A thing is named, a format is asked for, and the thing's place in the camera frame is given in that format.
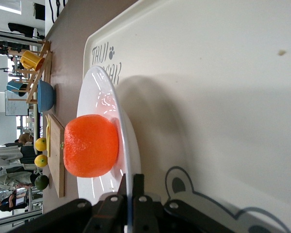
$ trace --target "dark green fruit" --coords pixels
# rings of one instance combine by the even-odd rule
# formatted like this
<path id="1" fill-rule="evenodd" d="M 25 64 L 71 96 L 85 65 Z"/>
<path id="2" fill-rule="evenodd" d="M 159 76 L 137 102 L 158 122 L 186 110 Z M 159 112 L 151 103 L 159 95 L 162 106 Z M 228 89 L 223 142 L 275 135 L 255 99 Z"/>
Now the dark green fruit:
<path id="1" fill-rule="evenodd" d="M 39 190 L 45 189 L 49 184 L 49 178 L 46 175 L 40 175 L 35 179 L 34 186 Z"/>

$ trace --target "orange fruit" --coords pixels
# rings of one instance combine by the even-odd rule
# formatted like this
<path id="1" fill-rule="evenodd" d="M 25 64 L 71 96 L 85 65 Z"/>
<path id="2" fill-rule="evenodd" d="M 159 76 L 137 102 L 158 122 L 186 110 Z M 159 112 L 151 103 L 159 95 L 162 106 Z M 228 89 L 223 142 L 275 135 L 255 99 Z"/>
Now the orange fruit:
<path id="1" fill-rule="evenodd" d="M 45 137 L 40 137 L 39 139 L 36 140 L 34 143 L 34 147 L 38 151 L 44 151 L 47 149 L 47 139 Z"/>
<path id="2" fill-rule="evenodd" d="M 64 165 L 78 177 L 104 175 L 114 166 L 119 140 L 116 127 L 100 115 L 84 115 L 65 128 Z"/>
<path id="3" fill-rule="evenodd" d="M 34 159 L 34 164 L 37 167 L 44 167 L 48 164 L 48 157 L 46 155 L 40 154 Z"/>

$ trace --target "lemon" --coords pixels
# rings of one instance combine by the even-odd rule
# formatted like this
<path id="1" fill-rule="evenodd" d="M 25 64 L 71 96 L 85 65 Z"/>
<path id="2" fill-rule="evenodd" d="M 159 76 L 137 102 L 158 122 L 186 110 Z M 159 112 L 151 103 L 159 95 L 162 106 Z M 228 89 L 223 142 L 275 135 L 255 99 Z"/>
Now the lemon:
<path id="1" fill-rule="evenodd" d="M 44 151 L 47 149 L 47 139 L 45 137 L 40 137 L 36 142 L 34 143 L 34 147 L 38 151 Z"/>
<path id="2" fill-rule="evenodd" d="M 37 167 L 44 167 L 48 164 L 48 157 L 43 154 L 40 154 L 34 159 L 34 164 Z"/>

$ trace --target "wooden cutting board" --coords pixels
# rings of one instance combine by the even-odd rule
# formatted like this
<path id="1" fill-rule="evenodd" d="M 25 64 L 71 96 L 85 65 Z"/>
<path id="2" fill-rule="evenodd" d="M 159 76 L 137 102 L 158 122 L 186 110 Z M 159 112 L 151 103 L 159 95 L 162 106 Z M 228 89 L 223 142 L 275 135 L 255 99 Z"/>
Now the wooden cutting board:
<path id="1" fill-rule="evenodd" d="M 54 181 L 54 186 L 59 198 L 63 197 L 65 187 L 64 152 L 61 143 L 64 141 L 64 127 L 53 114 L 48 114 L 50 120 L 50 153 L 48 166 Z"/>

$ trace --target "yellow mug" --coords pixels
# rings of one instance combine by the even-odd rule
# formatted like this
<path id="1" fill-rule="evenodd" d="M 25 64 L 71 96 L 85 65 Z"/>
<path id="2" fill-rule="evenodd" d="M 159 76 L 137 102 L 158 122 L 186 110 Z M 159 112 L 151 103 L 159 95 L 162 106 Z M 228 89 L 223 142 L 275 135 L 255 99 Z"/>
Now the yellow mug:
<path id="1" fill-rule="evenodd" d="M 39 57 L 29 50 L 26 50 L 21 56 L 20 62 L 22 63 L 24 68 L 38 71 L 44 62 L 44 58 Z"/>

